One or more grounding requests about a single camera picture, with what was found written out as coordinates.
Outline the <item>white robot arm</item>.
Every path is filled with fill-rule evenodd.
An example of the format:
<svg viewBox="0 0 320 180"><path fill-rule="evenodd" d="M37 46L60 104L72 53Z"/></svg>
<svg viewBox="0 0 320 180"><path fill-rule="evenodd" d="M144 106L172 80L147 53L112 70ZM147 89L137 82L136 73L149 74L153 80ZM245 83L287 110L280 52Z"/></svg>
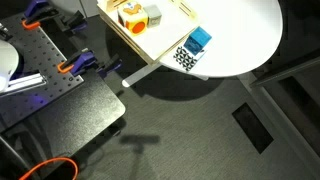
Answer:
<svg viewBox="0 0 320 180"><path fill-rule="evenodd" d="M19 65L19 54L10 43L0 40L0 93L9 86L9 81Z"/></svg>

